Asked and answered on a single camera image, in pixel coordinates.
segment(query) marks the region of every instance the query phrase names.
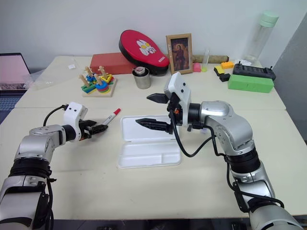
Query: red marker cap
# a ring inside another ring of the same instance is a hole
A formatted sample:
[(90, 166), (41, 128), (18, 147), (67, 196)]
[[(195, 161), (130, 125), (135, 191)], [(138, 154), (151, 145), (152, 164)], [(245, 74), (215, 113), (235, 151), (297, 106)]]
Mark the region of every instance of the red marker cap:
[(114, 114), (117, 115), (120, 112), (120, 109), (115, 110)]

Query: table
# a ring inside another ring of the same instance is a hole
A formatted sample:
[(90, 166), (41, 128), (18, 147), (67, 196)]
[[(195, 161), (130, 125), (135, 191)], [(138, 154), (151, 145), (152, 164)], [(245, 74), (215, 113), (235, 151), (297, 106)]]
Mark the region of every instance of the table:
[[(77, 68), (68, 69), (68, 65), (73, 62), (76, 63)], [(146, 96), (155, 92), (163, 92), (164, 85), (171, 76), (169, 72), (162, 77), (151, 76), (152, 85), (146, 90), (137, 88), (132, 74), (115, 75), (118, 82), (111, 98), (82, 97), (80, 89), (82, 82), (78, 76), (85, 66), (90, 65), (90, 62), (91, 57), (56, 57), (44, 71), (43, 76), (55, 78), (61, 75), (68, 80), (40, 90), (30, 88), (15, 107), (49, 108), (75, 101), (88, 108), (164, 108), (161, 104), (148, 101)], [(272, 89), (270, 93), (229, 90), (227, 82), (221, 82), (213, 71), (215, 65), (217, 64), (209, 64), (209, 70), (206, 73), (183, 75), (192, 90), (193, 103), (221, 100), (230, 103), (235, 110), (285, 110), (285, 105), (275, 89)]]
[[(15, 152), (29, 130), (41, 126), (51, 108), (15, 108), (0, 125), (0, 184), (9, 174)], [(91, 108), (86, 119), (103, 121), (115, 107)], [(285, 110), (237, 110), (251, 124), (256, 148), (276, 197), (292, 215), (307, 213), (307, 147)], [(119, 169), (121, 117), (166, 114), (157, 109), (123, 109), (109, 129), (92, 139), (66, 143), (51, 161), (56, 219), (168, 219), (246, 217), (226, 183), (226, 164), (208, 143), (194, 158), (177, 166)], [(62, 124), (63, 112), (48, 124)], [(187, 151), (208, 135), (181, 129)]]

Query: white styrofoam tray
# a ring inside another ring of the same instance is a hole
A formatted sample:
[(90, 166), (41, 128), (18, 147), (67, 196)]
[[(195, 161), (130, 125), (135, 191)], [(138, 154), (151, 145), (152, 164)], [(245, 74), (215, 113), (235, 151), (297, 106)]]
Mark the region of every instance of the white styrofoam tray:
[(145, 128), (135, 122), (152, 118), (170, 124), (165, 115), (125, 116), (121, 119), (122, 145), (118, 166), (123, 169), (177, 165), (181, 161), (180, 148), (174, 134)]

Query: picture frame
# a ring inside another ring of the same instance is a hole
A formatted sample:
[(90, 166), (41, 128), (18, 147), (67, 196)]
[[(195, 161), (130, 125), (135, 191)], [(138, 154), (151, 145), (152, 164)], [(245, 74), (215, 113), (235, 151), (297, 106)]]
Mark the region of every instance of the picture frame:
[(176, 34), (166, 36), (171, 74), (192, 73), (192, 35)]

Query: stainless steel cup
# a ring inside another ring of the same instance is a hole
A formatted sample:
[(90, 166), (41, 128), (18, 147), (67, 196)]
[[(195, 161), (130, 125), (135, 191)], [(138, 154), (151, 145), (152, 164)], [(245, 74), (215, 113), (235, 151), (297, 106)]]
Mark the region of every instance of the stainless steel cup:
[(139, 89), (144, 90), (151, 86), (149, 70), (147, 68), (138, 66), (132, 71), (132, 74)]

